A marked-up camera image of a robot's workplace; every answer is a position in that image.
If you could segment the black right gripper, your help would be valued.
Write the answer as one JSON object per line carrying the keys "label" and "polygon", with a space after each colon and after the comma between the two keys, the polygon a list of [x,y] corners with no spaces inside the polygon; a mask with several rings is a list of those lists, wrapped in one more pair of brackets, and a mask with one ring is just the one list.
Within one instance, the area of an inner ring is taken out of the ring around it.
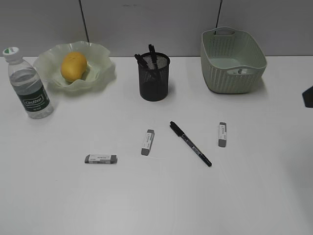
{"label": "black right gripper", "polygon": [[308,88],[302,93],[305,107],[313,107],[313,87]]}

